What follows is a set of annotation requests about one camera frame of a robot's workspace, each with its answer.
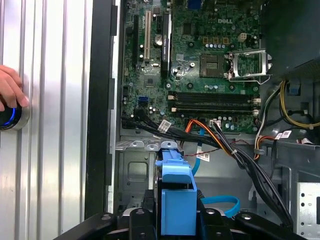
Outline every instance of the white pci slot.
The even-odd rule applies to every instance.
[[[150,59],[151,11],[145,11],[144,59]]]

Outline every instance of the green circuit board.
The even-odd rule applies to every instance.
[[[232,95],[259,97],[258,83],[229,82],[223,75],[229,68],[226,53],[259,48],[259,8],[213,2],[203,1],[200,9],[189,9],[188,0],[174,0],[170,7],[163,0],[127,2],[121,103],[123,115],[134,118],[134,110],[142,107],[155,122],[166,119],[182,129],[188,119],[197,118],[208,125],[210,120],[221,121],[224,132],[252,134],[257,131],[252,114],[173,112],[168,100],[175,92],[190,93],[195,101],[197,94],[205,93],[229,94],[230,98],[233,98]],[[149,58],[146,60],[141,56],[144,56],[143,47],[146,47],[147,12],[151,13],[152,19]],[[162,17],[165,13],[170,13],[172,22],[167,76],[162,74],[163,48],[158,44],[162,34],[159,32],[158,16]],[[241,33],[246,33],[247,40],[239,41]],[[240,75],[257,73],[259,66],[257,55],[241,56],[238,62]],[[147,98],[147,101],[140,105],[141,97]]]

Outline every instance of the ram slot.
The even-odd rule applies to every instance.
[[[250,105],[199,105],[177,103],[171,108],[172,113],[234,113],[252,115],[255,109]]]
[[[144,61],[146,62],[150,59],[151,18],[151,11],[145,11]]]
[[[169,92],[168,99],[183,103],[223,103],[223,104],[247,104],[251,103],[256,96],[225,93],[192,93],[192,92]]]

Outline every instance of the blue sata port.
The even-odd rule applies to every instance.
[[[142,106],[146,106],[149,103],[149,97],[147,96],[139,96],[138,97],[138,104]]]

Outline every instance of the hand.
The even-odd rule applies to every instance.
[[[17,102],[25,108],[29,105],[28,98],[22,92],[22,82],[18,73],[0,65],[0,95],[9,108],[16,108]],[[4,104],[0,101],[0,112],[5,110]]]

